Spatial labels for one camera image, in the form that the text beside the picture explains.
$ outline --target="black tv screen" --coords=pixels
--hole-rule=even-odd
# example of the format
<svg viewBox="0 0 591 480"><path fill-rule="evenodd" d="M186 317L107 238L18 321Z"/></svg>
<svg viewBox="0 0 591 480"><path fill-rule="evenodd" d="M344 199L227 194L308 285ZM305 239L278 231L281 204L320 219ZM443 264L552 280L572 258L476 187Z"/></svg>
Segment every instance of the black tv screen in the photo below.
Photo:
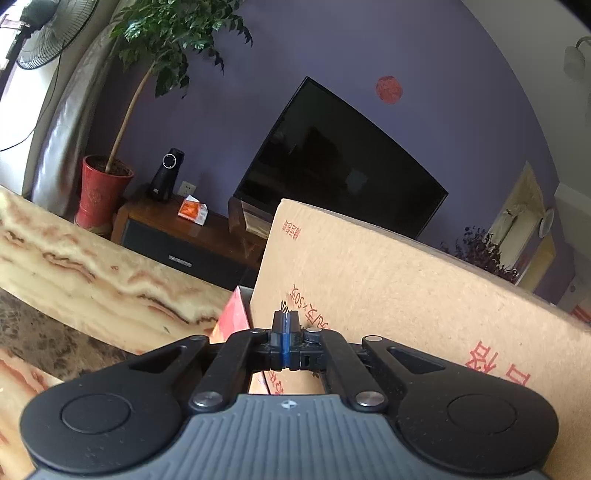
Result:
<svg viewBox="0 0 591 480"><path fill-rule="evenodd" d="M309 77L235 193L272 215L288 198L410 238L417 237L446 196L406 150Z"/></svg>

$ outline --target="potted plant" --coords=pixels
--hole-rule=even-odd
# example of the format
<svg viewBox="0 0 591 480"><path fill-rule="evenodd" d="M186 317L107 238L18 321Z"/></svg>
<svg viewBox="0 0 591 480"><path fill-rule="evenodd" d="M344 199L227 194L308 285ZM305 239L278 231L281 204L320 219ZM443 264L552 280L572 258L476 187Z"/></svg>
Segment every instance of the potted plant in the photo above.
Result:
<svg viewBox="0 0 591 480"><path fill-rule="evenodd" d="M156 97L175 87L187 89L187 54L206 53L224 69L213 33L222 27L236 30L252 45L242 17L236 15L241 0L137 0L115 18L111 36L124 42L119 58L124 68L138 60L150 63L131 99L109 157L90 155L82 160L82 195L76 224L99 234L111 230L112 215L120 195L134 174L116 154L131 112L148 79L156 77Z"/></svg>
<svg viewBox="0 0 591 480"><path fill-rule="evenodd" d="M501 265L501 249L492 242L492 234L483 228L466 227L462 243L456 240L455 254L446 244L441 244L441 250L511 283L515 283L519 276L516 269Z"/></svg>

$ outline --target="wooden cabinet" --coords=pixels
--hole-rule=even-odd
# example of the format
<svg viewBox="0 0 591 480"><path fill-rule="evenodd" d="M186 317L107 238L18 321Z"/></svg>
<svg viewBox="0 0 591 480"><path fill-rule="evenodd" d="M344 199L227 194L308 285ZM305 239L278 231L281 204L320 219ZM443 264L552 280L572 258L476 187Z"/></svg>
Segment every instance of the wooden cabinet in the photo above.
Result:
<svg viewBox="0 0 591 480"><path fill-rule="evenodd" d="M120 208L111 241L228 290L253 287L263 248L232 235L228 219L215 212L203 226L179 217L182 201L136 195Z"/></svg>

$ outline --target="red circular decoration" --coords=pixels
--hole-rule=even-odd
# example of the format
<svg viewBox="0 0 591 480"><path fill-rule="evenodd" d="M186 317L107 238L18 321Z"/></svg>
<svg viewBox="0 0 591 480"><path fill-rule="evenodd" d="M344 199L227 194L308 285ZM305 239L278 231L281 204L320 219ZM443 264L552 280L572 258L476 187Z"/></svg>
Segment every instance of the red circular decoration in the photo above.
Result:
<svg viewBox="0 0 591 480"><path fill-rule="evenodd" d="M375 93L384 103L393 105L400 100L402 96L402 86L398 80L390 75L381 77L375 84Z"/></svg>

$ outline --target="plant stem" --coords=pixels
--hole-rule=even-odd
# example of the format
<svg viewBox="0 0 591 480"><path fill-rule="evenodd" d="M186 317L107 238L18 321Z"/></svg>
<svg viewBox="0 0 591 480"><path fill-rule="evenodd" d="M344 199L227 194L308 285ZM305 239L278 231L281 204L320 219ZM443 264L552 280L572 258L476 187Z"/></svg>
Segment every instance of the plant stem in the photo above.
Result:
<svg viewBox="0 0 591 480"><path fill-rule="evenodd" d="M150 68L142 78L142 81L139 83L138 87L135 90L134 96L127 107L127 111L125 112L125 117L123 118L123 123L119 128L119 133L117 133L117 138L115 138L115 143L113 144L113 148L111 149L111 154L109 155L109 161L107 162L107 166L105 167L105 173L109 173L111 171L111 167L113 166L113 162L115 161L115 155L117 154L117 150L119 149L119 144L121 143L121 139L123 138L123 134L125 133L125 129L127 128L127 124L129 123L129 117L131 117L131 112L134 110L135 104L138 101L139 94L142 93L148 78L152 75L152 70L154 69L155 63L150 65Z"/></svg>

